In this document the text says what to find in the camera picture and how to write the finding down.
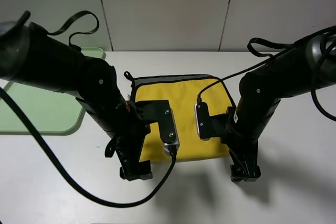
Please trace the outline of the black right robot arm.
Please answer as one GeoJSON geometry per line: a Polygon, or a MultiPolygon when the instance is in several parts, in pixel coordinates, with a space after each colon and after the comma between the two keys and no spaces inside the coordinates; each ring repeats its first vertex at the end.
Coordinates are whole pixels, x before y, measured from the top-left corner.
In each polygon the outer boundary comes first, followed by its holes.
{"type": "Polygon", "coordinates": [[[291,44],[252,38],[248,50],[262,57],[253,44],[280,52],[267,54],[267,62],[247,72],[239,83],[240,100],[236,109],[229,111],[225,138],[233,160],[230,166],[233,182],[256,181],[261,176],[257,164],[258,139],[282,99],[311,93],[318,110],[335,120],[316,96],[316,90],[335,84],[335,26],[291,44]]]}

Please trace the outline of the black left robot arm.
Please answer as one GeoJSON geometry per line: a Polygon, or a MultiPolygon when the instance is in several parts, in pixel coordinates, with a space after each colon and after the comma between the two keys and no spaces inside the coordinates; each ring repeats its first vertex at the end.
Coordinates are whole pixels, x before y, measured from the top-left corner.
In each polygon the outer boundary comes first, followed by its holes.
{"type": "Polygon", "coordinates": [[[1,79],[75,97],[110,137],[106,156],[117,154],[121,178],[152,178],[150,162],[140,161],[149,127],[121,95],[115,68],[55,40],[29,16],[1,23],[1,79]]]}

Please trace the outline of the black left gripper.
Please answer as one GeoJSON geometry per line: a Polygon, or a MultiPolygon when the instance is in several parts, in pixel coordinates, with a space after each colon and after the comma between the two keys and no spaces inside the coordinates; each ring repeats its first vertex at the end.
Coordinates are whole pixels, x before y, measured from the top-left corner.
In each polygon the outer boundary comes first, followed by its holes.
{"type": "Polygon", "coordinates": [[[77,101],[94,121],[110,137],[104,155],[111,158],[114,154],[120,162],[120,177],[128,181],[153,178],[151,163],[140,161],[144,139],[150,133],[150,127],[136,113],[123,97],[112,103],[89,103],[78,98],[77,101]]]}

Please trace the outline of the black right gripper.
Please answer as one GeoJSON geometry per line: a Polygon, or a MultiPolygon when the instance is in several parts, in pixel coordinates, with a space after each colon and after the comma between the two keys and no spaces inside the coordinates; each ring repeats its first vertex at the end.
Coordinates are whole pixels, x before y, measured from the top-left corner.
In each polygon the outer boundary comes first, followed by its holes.
{"type": "Polygon", "coordinates": [[[254,182],[261,176],[258,166],[258,141],[239,126],[243,118],[239,111],[243,107],[243,101],[240,100],[236,108],[228,109],[222,137],[222,143],[227,145],[233,161],[230,165],[232,182],[254,182]]]}

